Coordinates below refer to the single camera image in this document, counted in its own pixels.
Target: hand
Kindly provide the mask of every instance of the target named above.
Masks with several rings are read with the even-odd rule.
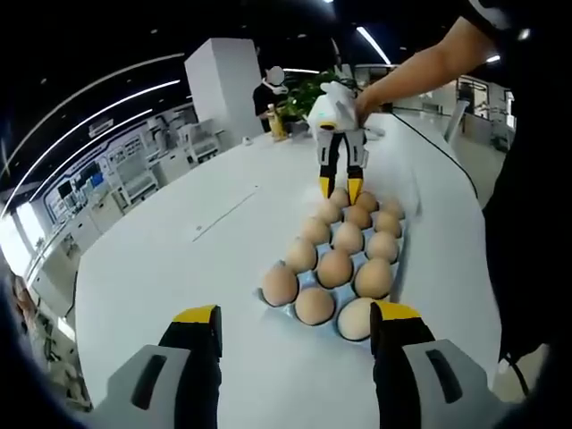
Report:
[[[368,87],[356,98],[357,125],[362,127],[371,112],[377,107],[373,97],[372,87]]]

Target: white pillar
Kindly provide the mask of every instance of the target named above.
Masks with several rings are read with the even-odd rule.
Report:
[[[210,38],[185,61],[185,70],[198,120],[213,119],[214,130],[226,131],[223,149],[262,134],[252,101],[262,80],[252,40]]]

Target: green plant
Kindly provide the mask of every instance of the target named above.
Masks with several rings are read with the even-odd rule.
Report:
[[[288,97],[278,103],[277,109],[281,116],[293,116],[304,119],[312,110],[312,106],[318,97],[324,92],[320,85],[333,80],[355,89],[356,82],[352,79],[342,79],[333,71],[323,71],[302,80],[295,88],[291,88]]]

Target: black clothing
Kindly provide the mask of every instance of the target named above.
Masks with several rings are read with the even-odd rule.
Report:
[[[266,112],[268,105],[277,106],[278,102],[282,101],[282,97],[275,95],[264,83],[256,87],[252,93],[252,99],[254,100],[254,111],[257,116]],[[267,119],[261,119],[260,122],[265,132],[270,131],[270,123],[268,123]]]

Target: floor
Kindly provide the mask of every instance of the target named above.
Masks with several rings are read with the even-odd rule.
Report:
[[[505,155],[490,146],[475,143],[462,135],[454,138],[451,144],[459,162],[475,183],[479,203],[484,206],[492,195],[494,182],[501,171]],[[539,374],[545,353],[546,348],[542,346],[518,362],[518,367],[531,389]],[[499,372],[492,390],[501,400],[514,402],[524,398],[517,376],[506,363],[499,365]]]

